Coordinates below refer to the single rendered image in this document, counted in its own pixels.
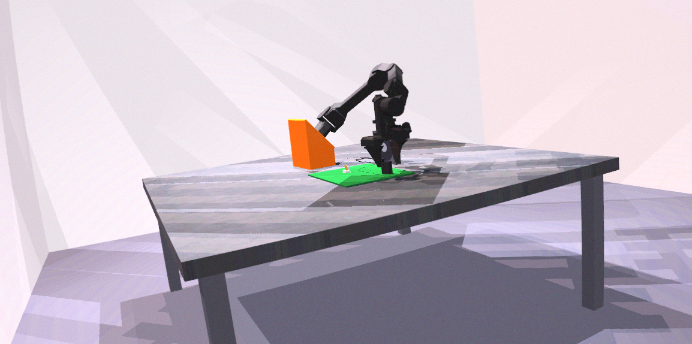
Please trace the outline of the green circuit board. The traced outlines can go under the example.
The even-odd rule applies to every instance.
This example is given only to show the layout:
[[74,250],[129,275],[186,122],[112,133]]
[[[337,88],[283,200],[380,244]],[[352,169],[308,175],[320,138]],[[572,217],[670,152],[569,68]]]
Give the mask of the green circuit board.
[[344,165],[344,167],[345,168],[309,174],[309,176],[347,188],[416,174],[415,172],[409,172],[397,168],[392,168],[392,174],[382,174],[381,167],[379,168],[377,165],[370,163],[356,165],[353,167]]

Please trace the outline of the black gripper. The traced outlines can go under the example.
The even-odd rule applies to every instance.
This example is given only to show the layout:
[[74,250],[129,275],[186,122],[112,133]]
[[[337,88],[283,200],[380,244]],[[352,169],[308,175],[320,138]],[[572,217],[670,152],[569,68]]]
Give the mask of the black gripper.
[[393,116],[375,117],[375,120],[373,120],[372,123],[376,125],[376,133],[374,133],[374,135],[367,135],[367,137],[362,137],[361,139],[361,146],[365,146],[364,149],[369,152],[375,164],[379,168],[381,167],[381,150],[384,147],[381,146],[381,144],[383,144],[384,141],[389,141],[395,163],[399,162],[402,146],[406,141],[408,141],[398,141],[394,138],[386,140],[386,124],[389,123],[391,125],[393,120],[396,122],[396,118]]

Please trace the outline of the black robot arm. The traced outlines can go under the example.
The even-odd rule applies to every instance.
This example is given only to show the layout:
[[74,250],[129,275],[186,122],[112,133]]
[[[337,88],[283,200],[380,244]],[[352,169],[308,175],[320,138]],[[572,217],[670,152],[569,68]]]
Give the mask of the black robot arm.
[[[316,117],[319,123],[315,126],[315,129],[324,138],[326,138],[329,132],[335,133],[344,124],[348,112],[356,105],[359,105],[374,90],[383,90],[388,96],[378,94],[372,99],[375,117],[402,115],[408,96],[408,90],[402,82],[402,74],[402,70],[394,63],[377,65],[371,71],[368,81],[361,87],[355,90],[343,102],[336,102],[328,106]],[[386,125],[386,140],[390,138],[397,139],[398,141],[409,139],[410,132],[412,132],[410,123],[405,122],[402,125],[396,125],[393,120],[391,125],[389,123]]]

